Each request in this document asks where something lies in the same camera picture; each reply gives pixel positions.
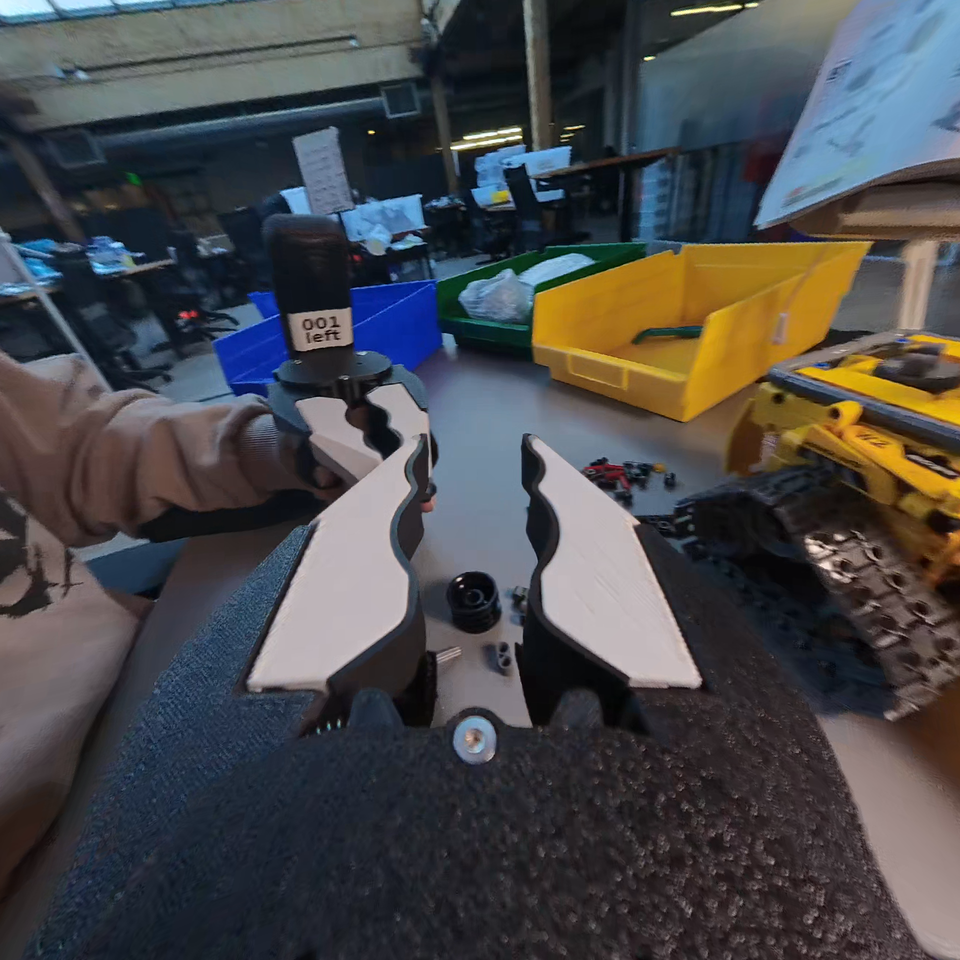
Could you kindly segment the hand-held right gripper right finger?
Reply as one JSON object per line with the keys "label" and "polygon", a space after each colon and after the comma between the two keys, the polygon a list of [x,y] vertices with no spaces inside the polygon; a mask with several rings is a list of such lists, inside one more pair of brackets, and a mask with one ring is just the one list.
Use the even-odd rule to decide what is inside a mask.
{"label": "hand-held right gripper right finger", "polygon": [[641,523],[535,434],[521,441],[521,482],[536,559],[522,664],[549,697],[700,689]]}

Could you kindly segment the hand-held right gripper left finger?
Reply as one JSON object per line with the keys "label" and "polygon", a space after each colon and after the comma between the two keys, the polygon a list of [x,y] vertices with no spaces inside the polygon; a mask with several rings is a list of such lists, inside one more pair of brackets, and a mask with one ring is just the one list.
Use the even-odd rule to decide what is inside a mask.
{"label": "hand-held right gripper left finger", "polygon": [[424,536],[429,437],[408,439],[311,525],[245,678],[251,694],[346,703],[402,696],[426,654],[412,560]]}

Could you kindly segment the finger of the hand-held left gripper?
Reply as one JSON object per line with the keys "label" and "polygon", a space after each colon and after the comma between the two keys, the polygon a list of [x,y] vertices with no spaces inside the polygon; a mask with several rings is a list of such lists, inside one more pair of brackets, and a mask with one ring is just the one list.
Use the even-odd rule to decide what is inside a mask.
{"label": "finger of the hand-held left gripper", "polygon": [[408,441],[425,437],[429,454],[428,482],[420,498],[421,510],[433,511],[437,486],[434,469],[439,459],[436,438],[430,429],[429,415],[404,383],[388,383],[367,395],[367,439],[383,460]]}
{"label": "finger of the hand-held left gripper", "polygon": [[304,421],[308,443],[318,465],[351,488],[379,468],[386,454],[371,439],[368,429],[384,426],[383,410],[374,403],[350,407],[339,398],[314,396],[294,402]]}

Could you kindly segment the dark beam with axle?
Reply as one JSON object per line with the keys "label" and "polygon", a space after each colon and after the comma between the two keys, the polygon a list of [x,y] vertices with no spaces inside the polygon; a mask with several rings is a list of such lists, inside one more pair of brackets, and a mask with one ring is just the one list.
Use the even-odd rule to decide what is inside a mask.
{"label": "dark beam with axle", "polygon": [[[448,646],[438,651],[431,651],[430,656],[437,670],[443,670],[456,663],[463,656],[463,648],[457,645]],[[514,651],[510,643],[498,642],[483,647],[481,653],[484,663],[496,673],[510,677],[515,672]]]}

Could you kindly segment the black toy wheel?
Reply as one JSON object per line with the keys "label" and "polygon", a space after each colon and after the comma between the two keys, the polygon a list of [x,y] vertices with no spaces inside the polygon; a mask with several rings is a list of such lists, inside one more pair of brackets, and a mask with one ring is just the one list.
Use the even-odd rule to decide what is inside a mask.
{"label": "black toy wheel", "polygon": [[486,572],[466,571],[455,576],[446,587],[445,599],[453,626],[464,633],[484,634],[501,618],[498,585]]}

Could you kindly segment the person's left hand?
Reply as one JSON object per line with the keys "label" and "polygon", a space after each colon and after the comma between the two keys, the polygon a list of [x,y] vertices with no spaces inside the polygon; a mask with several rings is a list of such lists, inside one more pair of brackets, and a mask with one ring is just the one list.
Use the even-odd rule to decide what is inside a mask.
{"label": "person's left hand", "polygon": [[343,478],[321,464],[308,437],[282,429],[270,415],[265,417],[265,427],[270,490],[305,491],[325,502],[340,497],[345,488]]}

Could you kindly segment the blue storage bin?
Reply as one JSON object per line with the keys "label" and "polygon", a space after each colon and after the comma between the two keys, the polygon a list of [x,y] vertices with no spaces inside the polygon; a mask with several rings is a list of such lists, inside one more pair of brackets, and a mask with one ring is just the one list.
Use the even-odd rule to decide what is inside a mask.
{"label": "blue storage bin", "polygon": [[[436,281],[359,287],[351,297],[357,349],[384,354],[414,371],[442,347]],[[234,396],[266,399],[288,352],[275,295],[253,292],[249,298],[262,320],[218,338],[213,349]]]}

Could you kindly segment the white sign board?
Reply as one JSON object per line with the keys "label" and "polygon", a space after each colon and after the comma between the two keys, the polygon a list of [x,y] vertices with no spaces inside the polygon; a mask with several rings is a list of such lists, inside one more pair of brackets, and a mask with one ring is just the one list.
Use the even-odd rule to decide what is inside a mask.
{"label": "white sign board", "polygon": [[354,210],[354,193],[337,127],[328,126],[295,137],[293,148],[310,212],[332,215]]}

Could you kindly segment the green storage bin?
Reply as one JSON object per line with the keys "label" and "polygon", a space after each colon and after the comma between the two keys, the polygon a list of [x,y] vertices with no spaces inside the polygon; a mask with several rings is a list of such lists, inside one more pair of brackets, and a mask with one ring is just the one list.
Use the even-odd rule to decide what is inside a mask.
{"label": "green storage bin", "polygon": [[473,318],[460,302],[461,294],[473,282],[486,282],[511,270],[520,279],[533,271],[537,283],[532,298],[539,294],[615,269],[646,256],[642,242],[547,246],[540,252],[522,253],[484,267],[442,279],[437,284],[440,331],[453,337],[458,347],[480,352],[532,358],[533,310],[520,322]]}

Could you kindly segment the pile of small pins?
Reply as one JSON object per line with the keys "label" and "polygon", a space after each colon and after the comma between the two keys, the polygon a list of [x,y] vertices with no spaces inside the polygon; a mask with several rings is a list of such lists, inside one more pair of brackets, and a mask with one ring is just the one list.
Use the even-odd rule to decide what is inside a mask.
{"label": "pile of small pins", "polygon": [[635,492],[646,490],[653,477],[659,476],[667,491],[678,486],[676,473],[661,462],[611,462],[608,458],[599,458],[585,466],[581,474],[623,507],[632,507]]}

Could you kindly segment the clear plastic bag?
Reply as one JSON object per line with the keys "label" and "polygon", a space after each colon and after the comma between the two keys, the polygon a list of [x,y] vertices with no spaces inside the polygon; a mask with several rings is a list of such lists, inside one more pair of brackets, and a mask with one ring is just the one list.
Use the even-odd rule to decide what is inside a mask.
{"label": "clear plastic bag", "polygon": [[469,282],[458,303],[475,321],[526,326],[533,317],[538,286],[596,265],[594,258],[574,252],[541,259],[521,272],[505,268],[491,278]]}

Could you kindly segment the black office chair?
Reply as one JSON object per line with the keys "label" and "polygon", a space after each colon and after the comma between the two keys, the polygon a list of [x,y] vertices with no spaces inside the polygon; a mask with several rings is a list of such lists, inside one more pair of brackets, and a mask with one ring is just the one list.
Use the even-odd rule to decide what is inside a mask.
{"label": "black office chair", "polygon": [[116,390],[147,388],[154,381],[170,384],[170,366],[141,364],[136,354],[138,335],[112,309],[106,283],[93,270],[86,249],[73,243],[56,244],[53,263],[61,275],[57,296],[65,318],[108,384]]}

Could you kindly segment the yellow storage bin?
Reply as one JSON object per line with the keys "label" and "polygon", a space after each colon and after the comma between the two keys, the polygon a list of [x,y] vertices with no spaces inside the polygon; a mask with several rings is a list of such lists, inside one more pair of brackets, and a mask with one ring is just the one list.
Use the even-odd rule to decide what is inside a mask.
{"label": "yellow storage bin", "polygon": [[[534,298],[552,379],[687,423],[827,336],[868,241],[692,244]],[[703,325],[697,340],[630,341]]]}

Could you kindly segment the person's beige jacket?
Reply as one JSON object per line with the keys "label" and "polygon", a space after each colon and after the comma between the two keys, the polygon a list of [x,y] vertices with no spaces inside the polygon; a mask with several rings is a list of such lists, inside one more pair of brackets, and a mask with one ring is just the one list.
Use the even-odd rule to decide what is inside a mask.
{"label": "person's beige jacket", "polygon": [[90,729],[152,604],[105,589],[1,499],[1,890],[60,815]]}

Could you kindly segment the instruction booklet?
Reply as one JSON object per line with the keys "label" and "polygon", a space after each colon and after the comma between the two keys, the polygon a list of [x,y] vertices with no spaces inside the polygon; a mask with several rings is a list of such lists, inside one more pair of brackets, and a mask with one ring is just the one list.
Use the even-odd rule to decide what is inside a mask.
{"label": "instruction booklet", "polygon": [[834,33],[755,226],[957,172],[958,65],[957,1],[859,2]]}

